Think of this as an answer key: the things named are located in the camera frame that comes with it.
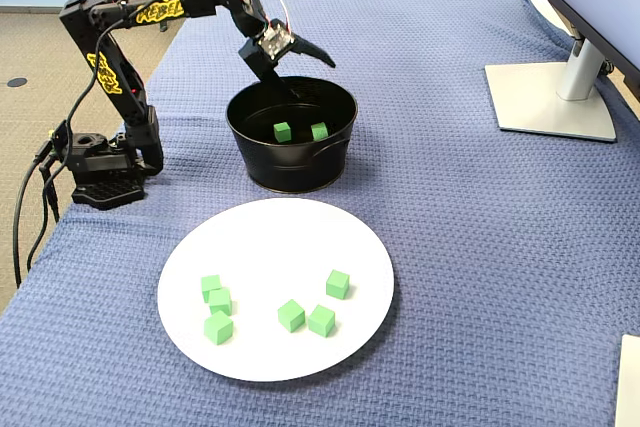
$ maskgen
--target blue blanket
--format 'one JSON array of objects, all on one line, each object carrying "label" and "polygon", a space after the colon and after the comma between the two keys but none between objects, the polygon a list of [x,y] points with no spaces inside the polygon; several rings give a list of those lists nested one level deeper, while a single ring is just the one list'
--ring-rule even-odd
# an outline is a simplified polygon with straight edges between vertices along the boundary
[{"label": "blue blanket", "polygon": [[173,248],[274,196],[226,125],[254,78],[221,9],[184,24],[148,83],[166,167],[147,198],[72,206],[0,319],[0,425],[613,425],[621,336],[640,334],[640,125],[617,91],[598,81],[615,144],[502,132],[485,64],[571,45],[528,0],[286,1],[338,67],[290,54],[279,73],[359,103],[344,175],[304,197],[386,245],[381,329],[323,373],[268,385],[202,369],[164,332]]}]

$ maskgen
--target robotic arm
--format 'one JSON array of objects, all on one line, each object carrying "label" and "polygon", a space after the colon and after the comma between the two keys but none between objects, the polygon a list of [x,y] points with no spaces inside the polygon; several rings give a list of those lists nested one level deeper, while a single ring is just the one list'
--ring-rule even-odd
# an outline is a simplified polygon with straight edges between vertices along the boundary
[{"label": "robotic arm", "polygon": [[[84,133],[74,133],[68,139],[64,122],[53,134],[58,157],[69,156],[67,167],[76,182],[74,202],[106,210],[142,199],[144,178],[163,168],[158,119],[154,107],[147,104],[140,76],[110,35],[104,37],[100,58],[95,56],[98,38],[116,24],[117,28],[131,28],[180,17],[216,15],[216,7],[223,6],[247,37],[240,56],[261,81],[286,89],[274,69],[288,52],[307,54],[335,67],[325,51],[291,32],[280,20],[270,21],[259,0],[157,0],[139,11],[149,1],[71,0],[60,13],[89,66],[94,69],[98,62],[97,80],[125,124],[125,133],[111,140]],[[287,93],[296,97],[294,92]]]}]

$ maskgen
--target green foam cube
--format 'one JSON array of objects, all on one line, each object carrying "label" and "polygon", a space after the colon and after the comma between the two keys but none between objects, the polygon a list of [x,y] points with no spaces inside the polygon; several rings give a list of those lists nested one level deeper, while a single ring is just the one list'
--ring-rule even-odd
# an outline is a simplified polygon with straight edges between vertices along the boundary
[{"label": "green foam cube", "polygon": [[313,134],[313,140],[316,141],[329,137],[329,131],[327,130],[327,126],[324,125],[324,122],[313,124],[311,126],[311,133]]},{"label": "green foam cube", "polygon": [[216,345],[220,345],[233,334],[233,320],[221,310],[204,321],[204,335]]},{"label": "green foam cube", "polygon": [[309,316],[309,330],[326,337],[336,325],[336,314],[333,310],[318,305]]},{"label": "green foam cube", "polygon": [[222,311],[231,315],[231,292],[229,289],[212,290],[209,293],[209,310],[212,314]]},{"label": "green foam cube", "polygon": [[289,332],[294,332],[304,324],[304,309],[292,299],[278,309],[278,321]]},{"label": "green foam cube", "polygon": [[332,270],[327,279],[327,295],[344,300],[349,290],[349,276],[337,270]]},{"label": "green foam cube", "polygon": [[291,127],[286,122],[281,122],[273,126],[273,135],[280,143],[289,142],[291,140]]},{"label": "green foam cube", "polygon": [[202,288],[202,298],[205,302],[209,302],[209,293],[212,290],[218,290],[222,287],[220,284],[219,275],[209,275],[200,279],[200,286]]}]

